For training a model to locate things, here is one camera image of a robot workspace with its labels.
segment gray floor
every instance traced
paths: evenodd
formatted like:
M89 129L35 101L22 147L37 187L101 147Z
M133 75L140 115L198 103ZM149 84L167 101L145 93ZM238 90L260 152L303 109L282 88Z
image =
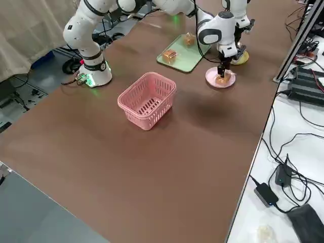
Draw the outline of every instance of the gray floor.
M144 6L139 11L139 16L143 16L148 12L149 7ZM106 29L110 29L110 21L109 18L104 20ZM108 31L107 34L112 36L114 33L120 32L124 35L128 34L130 30L137 23L137 20L129 19L126 22L118 23L112 30ZM98 26L95 32L103 31L102 23L98 23ZM20 94L21 98L24 100L26 106L28 108L33 108L38 102L46 98L48 94L53 92L56 88L58 88L62 82L67 80L68 75L62 72L62 65L64 62L69 60L72 55L66 56L61 54L60 52L54 51L55 58L45 62L35 70L31 70L29 74L28 84L19 88L17 92ZM18 78L25 80L26 75L20 74L17 75ZM19 86L23 82L11 77L9 79L14 86ZM33 96L32 90L37 89L41 95ZM0 109L0 127L6 122L14 123L17 121L26 110L16 102L12 102L7 107Z
M147 7L144 7L141 12L146 13ZM119 23L108 32L108 35L111 36L115 32L126 35L136 23L137 21L132 19ZM109 21L105 24L106 29L109 29ZM102 25L98 24L96 30L102 31ZM62 65L70 57L58 52L54 54L55 58L30 72L28 84L17 89L21 99L30 109L68 78L68 75L62 72ZM22 80L26 79L26 75L17 77ZM14 77L10 78L10 82L15 87L23 84ZM0 109L0 127L6 122L16 122L25 113L26 110L21 104L11 102ZM0 242L109 243L14 172L8 175L3 185L0 186Z

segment yellow plate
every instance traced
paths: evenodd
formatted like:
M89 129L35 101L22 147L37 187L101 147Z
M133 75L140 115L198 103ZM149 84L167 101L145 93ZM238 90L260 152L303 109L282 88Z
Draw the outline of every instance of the yellow plate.
M249 54L247 51L244 51L243 55L237 61L232 60L231 64L232 65L241 65L241 64L246 63L248 61L248 59L249 59Z

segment food item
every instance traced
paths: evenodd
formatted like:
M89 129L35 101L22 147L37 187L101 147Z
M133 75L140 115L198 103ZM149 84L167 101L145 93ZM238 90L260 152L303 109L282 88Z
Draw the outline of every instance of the food item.
M184 37L183 37L183 42L186 46L192 46L194 44L196 40L196 36L194 36L191 33L187 33Z
M229 72L225 72L224 77L221 77L221 75L216 76L216 83L221 86L227 85L229 79L231 78L231 74Z
M168 64L173 64L176 61L176 57L177 52L172 49L168 49L163 53L163 60Z

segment blue object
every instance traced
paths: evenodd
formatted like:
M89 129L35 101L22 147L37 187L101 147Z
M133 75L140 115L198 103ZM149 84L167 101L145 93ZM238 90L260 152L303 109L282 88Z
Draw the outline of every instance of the blue object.
M41 66L42 64L44 64L45 62L51 60L52 58L54 58L54 53L53 51L48 52L45 56L39 58L37 61L35 61L32 66L31 69L36 69L39 66Z

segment green tray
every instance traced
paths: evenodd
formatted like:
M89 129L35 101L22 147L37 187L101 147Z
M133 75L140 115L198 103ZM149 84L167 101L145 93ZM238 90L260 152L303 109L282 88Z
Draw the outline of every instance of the green tray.
M182 36L185 34L179 35L165 50L157 56L156 60L158 63L172 67L174 69L180 70L182 72L191 72L198 62L202 59L201 54L199 53L197 41L191 47L187 47L183 44ZM210 46L205 46L200 44L202 53L206 53ZM162 54L168 50L172 49L177 52L176 61L173 64L169 64L163 60Z

